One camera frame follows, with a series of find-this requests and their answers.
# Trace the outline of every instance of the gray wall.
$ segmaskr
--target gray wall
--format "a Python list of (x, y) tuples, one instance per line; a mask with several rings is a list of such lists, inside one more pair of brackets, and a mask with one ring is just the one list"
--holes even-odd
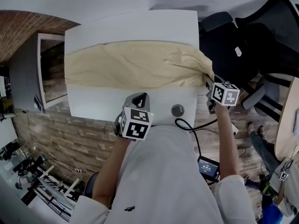
[(39, 112), (34, 96), (42, 103), (37, 70), (37, 36), (34, 33), (9, 60), (11, 93), (15, 108)]
[(44, 224), (0, 177), (0, 220), (4, 224)]

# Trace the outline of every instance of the small electronic device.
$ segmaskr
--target small electronic device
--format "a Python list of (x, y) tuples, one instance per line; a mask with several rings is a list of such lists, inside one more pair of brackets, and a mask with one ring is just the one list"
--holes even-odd
[(214, 83), (211, 99), (222, 106), (236, 106), (239, 93), (234, 84)]
[(218, 182), (219, 163), (203, 156), (200, 156), (197, 161), (199, 172), (203, 178), (212, 182)]

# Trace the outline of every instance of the person's leg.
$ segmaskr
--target person's leg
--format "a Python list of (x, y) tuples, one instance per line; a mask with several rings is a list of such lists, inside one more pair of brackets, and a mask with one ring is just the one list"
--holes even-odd
[(265, 148), (276, 158), (275, 151), (274, 151), (274, 144), (269, 143), (265, 137), (265, 128), (264, 126), (260, 126), (258, 128), (257, 134), (261, 137), (263, 143), (265, 144)]
[(249, 175), (244, 177), (244, 184), (246, 187), (258, 190), (258, 182), (254, 182), (252, 180), (249, 179)]
[(256, 150), (258, 155), (262, 158), (266, 169), (269, 172), (270, 177), (274, 173), (275, 169), (279, 166), (279, 162), (276, 157), (268, 149), (270, 148), (270, 143), (264, 143), (262, 138), (254, 130), (253, 124), (248, 126), (249, 139), (252, 143), (253, 148)]

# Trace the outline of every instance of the blue object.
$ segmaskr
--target blue object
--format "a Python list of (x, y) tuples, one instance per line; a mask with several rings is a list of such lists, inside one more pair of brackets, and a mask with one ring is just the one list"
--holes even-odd
[(282, 217), (282, 213), (273, 203), (263, 209), (263, 224), (279, 224)]

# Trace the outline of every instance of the round knob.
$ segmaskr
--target round knob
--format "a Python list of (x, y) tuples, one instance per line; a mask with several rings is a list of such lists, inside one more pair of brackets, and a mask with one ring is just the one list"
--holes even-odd
[(185, 113), (185, 110), (182, 105), (174, 105), (171, 108), (171, 113), (174, 117), (181, 117)]

